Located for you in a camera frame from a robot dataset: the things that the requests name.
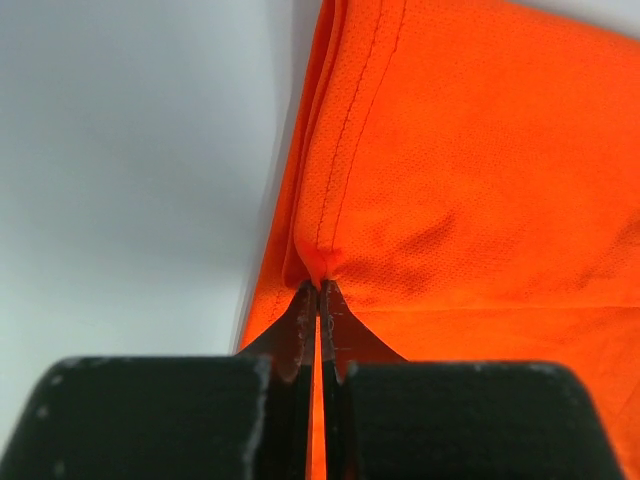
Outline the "orange t shirt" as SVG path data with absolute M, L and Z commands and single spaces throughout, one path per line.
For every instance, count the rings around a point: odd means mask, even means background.
M 334 280 L 411 360 L 538 359 L 639 475 L 639 44 L 507 1 L 326 1 L 242 339 Z

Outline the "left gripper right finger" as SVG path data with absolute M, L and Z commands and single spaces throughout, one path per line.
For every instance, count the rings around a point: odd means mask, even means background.
M 412 362 L 319 293 L 331 479 L 620 479 L 591 397 L 549 362 Z

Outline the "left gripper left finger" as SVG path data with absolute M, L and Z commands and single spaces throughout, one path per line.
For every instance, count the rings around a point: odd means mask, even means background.
M 316 289 L 233 356 L 70 357 L 36 383 L 5 479 L 302 479 Z

